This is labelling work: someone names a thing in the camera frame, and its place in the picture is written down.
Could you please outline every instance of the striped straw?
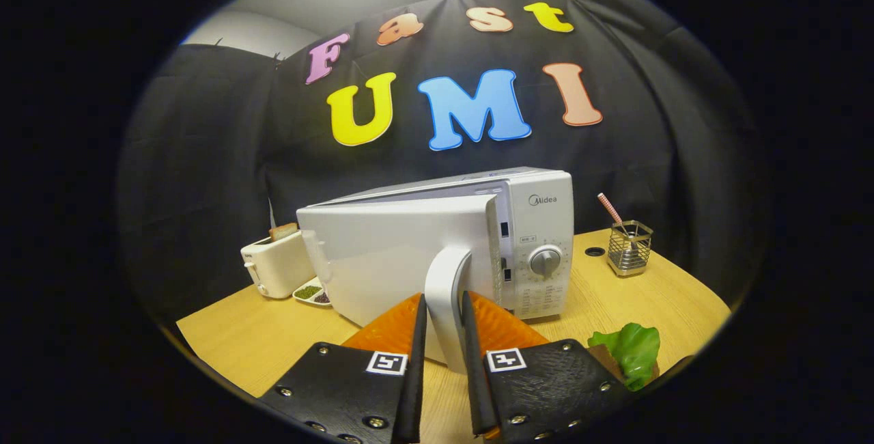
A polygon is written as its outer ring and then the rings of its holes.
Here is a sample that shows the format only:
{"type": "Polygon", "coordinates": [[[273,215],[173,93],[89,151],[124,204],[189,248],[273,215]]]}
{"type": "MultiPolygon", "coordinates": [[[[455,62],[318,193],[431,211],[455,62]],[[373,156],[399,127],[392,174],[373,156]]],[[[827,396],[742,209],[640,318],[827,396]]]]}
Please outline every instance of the striped straw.
{"type": "Polygon", "coordinates": [[[608,199],[606,199],[606,196],[604,196],[603,193],[598,194],[598,200],[600,200],[602,205],[604,205],[604,208],[606,208],[606,211],[608,211],[610,213],[610,217],[612,217],[612,220],[614,222],[622,222],[621,217],[619,217],[619,214],[616,213],[616,208],[612,207],[612,204],[610,204],[610,201],[608,199]]]}

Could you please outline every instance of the yellow letter u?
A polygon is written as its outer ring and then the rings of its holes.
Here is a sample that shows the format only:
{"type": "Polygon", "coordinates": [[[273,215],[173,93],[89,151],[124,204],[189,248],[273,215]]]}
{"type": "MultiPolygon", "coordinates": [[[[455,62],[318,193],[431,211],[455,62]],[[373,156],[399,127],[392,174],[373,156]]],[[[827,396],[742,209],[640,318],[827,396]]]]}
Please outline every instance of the yellow letter u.
{"type": "Polygon", "coordinates": [[[352,116],[352,97],[358,93],[357,86],[343,87],[328,96],[334,139],[343,145],[354,146],[380,138],[391,125],[391,81],[395,78],[394,73],[387,72],[371,77],[365,83],[365,87],[373,91],[374,107],[373,120],[367,124],[355,124],[352,116]]]}

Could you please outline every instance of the lettuce leaf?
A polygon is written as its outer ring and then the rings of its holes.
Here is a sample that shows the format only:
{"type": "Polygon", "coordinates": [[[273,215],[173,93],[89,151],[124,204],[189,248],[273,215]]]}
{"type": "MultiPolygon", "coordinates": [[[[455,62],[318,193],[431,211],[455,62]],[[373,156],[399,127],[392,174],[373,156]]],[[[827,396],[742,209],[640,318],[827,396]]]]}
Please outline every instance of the lettuce leaf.
{"type": "Polygon", "coordinates": [[[653,376],[653,364],[661,341],[658,329],[643,328],[630,322],[614,333],[594,332],[588,344],[590,347],[606,345],[625,375],[625,387],[638,391],[653,376]]]}

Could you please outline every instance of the black curtain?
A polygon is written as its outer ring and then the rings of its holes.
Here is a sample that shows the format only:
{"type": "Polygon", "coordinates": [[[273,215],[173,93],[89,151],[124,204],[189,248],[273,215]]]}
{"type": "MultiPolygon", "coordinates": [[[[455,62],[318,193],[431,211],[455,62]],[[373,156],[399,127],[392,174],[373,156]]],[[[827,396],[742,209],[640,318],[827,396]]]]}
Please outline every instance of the black curtain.
{"type": "Polygon", "coordinates": [[[596,200],[605,193],[623,219],[653,230],[653,248],[699,278],[728,305],[739,300],[758,267],[770,227],[767,167],[752,118],[728,74],[688,31],[646,0],[427,0],[366,18],[329,33],[278,69],[266,115],[264,158],[277,223],[297,208],[411,180],[489,169],[533,166],[574,177],[576,233],[612,220],[596,200]],[[564,11],[574,32],[538,24],[522,8],[546,2],[564,11]],[[514,24],[484,33],[465,11],[492,6],[514,24]],[[406,12],[425,26],[414,36],[378,46],[378,28],[406,12]],[[305,84],[309,49],[350,34],[327,77],[305,84]],[[571,127],[546,64],[572,62],[603,121],[571,127]],[[513,70],[525,139],[478,143],[435,152],[427,96],[417,85],[452,77],[469,95],[481,74],[513,70]],[[358,146],[334,140],[332,92],[358,86],[356,122],[373,115],[369,77],[394,72],[393,123],[358,146]]]}
{"type": "Polygon", "coordinates": [[[771,223],[759,134],[730,76],[707,49],[646,0],[427,0],[324,36],[279,66],[222,46],[179,46],[147,87],[119,168],[119,223],[135,290],[166,323],[250,284],[240,248],[266,236],[268,194],[277,223],[297,208],[400,182],[515,166],[574,179],[576,233],[625,219],[655,230],[653,248],[730,307],[761,265],[771,223]],[[564,11],[572,33],[540,26],[522,6],[564,11]],[[484,33],[465,11],[493,6],[514,28],[484,33]],[[378,46],[378,28],[406,12],[425,26],[378,46]],[[312,84],[309,49],[350,34],[332,72],[312,84]],[[603,121],[564,124],[546,64],[571,62],[603,121]],[[506,68],[525,139],[435,152],[427,96],[417,85],[452,77],[473,95],[481,74],[506,68]],[[341,145],[326,99],[358,86],[356,122],[373,114],[365,82],[394,72],[394,116],[380,138],[341,145]]]}
{"type": "Polygon", "coordinates": [[[252,280],[240,248],[270,228],[256,161],[274,61],[222,46],[179,46],[145,88],[119,161],[125,268],[160,322],[252,280]]]}

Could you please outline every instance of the utensil holder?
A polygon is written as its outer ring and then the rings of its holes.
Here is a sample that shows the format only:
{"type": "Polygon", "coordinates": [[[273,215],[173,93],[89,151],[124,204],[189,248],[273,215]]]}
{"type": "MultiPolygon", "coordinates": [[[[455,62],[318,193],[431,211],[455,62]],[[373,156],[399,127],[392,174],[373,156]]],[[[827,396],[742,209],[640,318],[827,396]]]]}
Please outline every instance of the utensil holder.
{"type": "Polygon", "coordinates": [[[612,225],[607,263],[618,277],[639,275],[646,270],[653,230],[637,220],[612,225]]]}

